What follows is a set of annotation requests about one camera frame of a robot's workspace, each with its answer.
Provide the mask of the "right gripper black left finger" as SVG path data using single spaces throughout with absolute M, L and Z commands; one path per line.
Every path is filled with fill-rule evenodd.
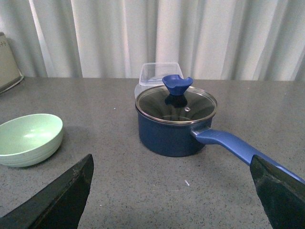
M 25 203 L 1 217 L 2 229 L 76 229 L 91 189 L 91 154 Z

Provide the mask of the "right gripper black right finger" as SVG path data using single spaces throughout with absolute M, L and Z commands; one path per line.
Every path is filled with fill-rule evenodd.
M 250 172 L 268 220 L 274 229 L 305 227 L 305 184 L 258 155 Z

